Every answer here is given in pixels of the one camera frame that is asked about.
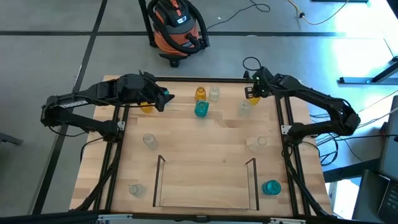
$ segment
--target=wooden table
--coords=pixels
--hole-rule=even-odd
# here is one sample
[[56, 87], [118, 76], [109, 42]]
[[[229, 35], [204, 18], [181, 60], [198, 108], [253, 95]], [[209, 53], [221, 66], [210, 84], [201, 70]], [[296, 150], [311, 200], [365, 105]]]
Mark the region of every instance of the wooden table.
[[[105, 80], [117, 76], [105, 76]], [[249, 117], [238, 113], [238, 105], [244, 101], [244, 83], [193, 83], [193, 82], [158, 82], [167, 87], [176, 97], [169, 102], [164, 112], [153, 110], [145, 114], [140, 108], [131, 108], [126, 124], [121, 160], [114, 190], [111, 211], [114, 213], [156, 213], [156, 214], [191, 214], [191, 215], [235, 215], [235, 216], [292, 216], [289, 189], [284, 160], [281, 156], [282, 143], [279, 131], [275, 98], [260, 100], [251, 110]], [[205, 119], [195, 116], [195, 90], [203, 86], [208, 91], [211, 85], [220, 87], [220, 100], [210, 101]], [[282, 109], [287, 122], [284, 101]], [[294, 120], [309, 123], [307, 105], [298, 98], [291, 98]], [[94, 119], [107, 120], [113, 115], [112, 106], [97, 107]], [[149, 150], [142, 141], [145, 133], [152, 133], [159, 143], [155, 151]], [[265, 136], [266, 148], [251, 151], [247, 140]], [[88, 141], [98, 138], [98, 133], [91, 133]], [[98, 183], [103, 161], [105, 142], [94, 142], [86, 146], [83, 161], [76, 180], [70, 208], [79, 206], [84, 198]], [[318, 151], [307, 144], [299, 145], [306, 185], [324, 210], [331, 213], [326, 193], [325, 181], [320, 166]], [[235, 205], [227, 208], [198, 207], [153, 207], [155, 173], [158, 155], [167, 162], [204, 163], [204, 164], [244, 164], [251, 158], [257, 161], [257, 179], [259, 188], [259, 210], [237, 209]], [[282, 186], [279, 195], [264, 195], [262, 183], [277, 180]], [[129, 193], [129, 186], [142, 184], [145, 192], [141, 197]], [[300, 191], [296, 194], [298, 209], [303, 213]], [[104, 207], [107, 186], [104, 188], [100, 208]]]

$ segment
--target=gray floor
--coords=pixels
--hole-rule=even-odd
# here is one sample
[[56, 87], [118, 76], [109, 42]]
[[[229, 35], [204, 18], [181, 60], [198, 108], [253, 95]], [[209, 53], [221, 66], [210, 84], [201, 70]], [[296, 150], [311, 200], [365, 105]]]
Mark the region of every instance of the gray floor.
[[[273, 73], [293, 75], [317, 90], [345, 98], [357, 110], [397, 89], [396, 86], [339, 86], [336, 82], [341, 76], [371, 76], [392, 58], [390, 50], [398, 52], [397, 39], [389, 35], [390, 49], [383, 39], [386, 33], [391, 33], [383, 24], [396, 23], [384, 1], [348, 4], [331, 21], [319, 26], [298, 21], [295, 10], [286, 1], [260, 2], [268, 3], [271, 12], [248, 9], [211, 30], [347, 32], [353, 37], [211, 36], [211, 47], [182, 61], [179, 68], [170, 68], [168, 61], [157, 55], [159, 50], [148, 46], [147, 37], [97, 37], [81, 89], [101, 81], [104, 75], [137, 73], [139, 69], [159, 76], [238, 78], [243, 75], [241, 62], [247, 56], [257, 57]], [[296, 2], [312, 21], [327, 17], [341, 5]], [[248, 0], [192, 0], [192, 3], [208, 25], [220, 21], [218, 17], [223, 20], [250, 5]], [[100, 4], [100, 0], [0, 0], [0, 30], [92, 30]], [[383, 17], [375, 20], [376, 15]], [[143, 31], [137, 1], [109, 0], [100, 30]], [[0, 216], [30, 212], [55, 137], [40, 124], [40, 106], [50, 95], [71, 91], [87, 43], [88, 37], [0, 36], [0, 132], [24, 140], [21, 146], [0, 144]], [[387, 113], [389, 107], [387, 100], [376, 107], [382, 111], [370, 110], [361, 114], [361, 118], [368, 121]], [[75, 113], [92, 116], [93, 110], [88, 106], [76, 109]], [[310, 106], [310, 111], [322, 113], [314, 106]], [[377, 132], [380, 125], [376, 123], [356, 134]], [[68, 210], [78, 173], [79, 151], [85, 141], [85, 136], [65, 141], [45, 213]], [[349, 144], [364, 161], [380, 153], [379, 139], [352, 140]], [[333, 145], [322, 146], [321, 150], [331, 151]], [[341, 143], [338, 159], [326, 169], [357, 162]]]

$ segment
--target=yellow jar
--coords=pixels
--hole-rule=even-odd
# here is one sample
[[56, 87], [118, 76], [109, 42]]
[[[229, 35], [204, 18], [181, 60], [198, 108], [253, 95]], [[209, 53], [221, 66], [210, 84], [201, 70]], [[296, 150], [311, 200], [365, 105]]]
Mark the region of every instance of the yellow jar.
[[[141, 106], [149, 105], [147, 102], [141, 103]], [[153, 106], [145, 106], [140, 108], [144, 113], [151, 113], [154, 110]]]
[[259, 103], [260, 99], [261, 99], [260, 97], [255, 97], [255, 98], [250, 98], [249, 101], [254, 106]]
[[206, 90], [202, 86], [197, 88], [197, 92], [195, 93], [195, 100], [206, 100]]

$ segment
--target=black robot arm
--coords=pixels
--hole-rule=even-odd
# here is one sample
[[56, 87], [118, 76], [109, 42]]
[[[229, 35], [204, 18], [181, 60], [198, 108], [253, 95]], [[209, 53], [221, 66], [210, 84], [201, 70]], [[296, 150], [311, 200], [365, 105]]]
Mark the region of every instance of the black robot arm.
[[69, 108], [83, 105], [108, 106], [143, 102], [153, 104], [158, 111], [163, 111], [167, 102], [174, 95], [166, 95], [166, 88], [156, 84], [156, 78], [150, 73], [139, 72], [123, 75], [118, 79], [100, 82], [87, 90], [69, 93], [61, 96], [50, 96], [42, 107], [40, 121], [44, 126], [54, 127], [68, 124], [82, 130], [97, 131], [104, 137], [104, 141], [117, 142], [120, 140], [121, 123], [114, 121], [97, 121], [70, 112]]
[[267, 68], [261, 67], [252, 78], [254, 85], [245, 88], [246, 98], [265, 98], [270, 95], [295, 96], [326, 110], [330, 115], [329, 121], [315, 124], [294, 123], [285, 136], [290, 145], [298, 145], [305, 136], [314, 134], [336, 133], [339, 136], [349, 136], [361, 122], [358, 114], [346, 100], [308, 88], [290, 75], [273, 76]]

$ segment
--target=shop vacuum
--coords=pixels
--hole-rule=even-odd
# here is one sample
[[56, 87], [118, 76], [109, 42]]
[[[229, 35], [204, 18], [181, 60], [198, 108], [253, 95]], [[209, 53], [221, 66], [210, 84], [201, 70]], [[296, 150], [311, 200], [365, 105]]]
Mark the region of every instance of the shop vacuum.
[[147, 12], [154, 25], [155, 43], [164, 52], [159, 55], [168, 59], [171, 67], [210, 46], [205, 21], [189, 1], [152, 0]]

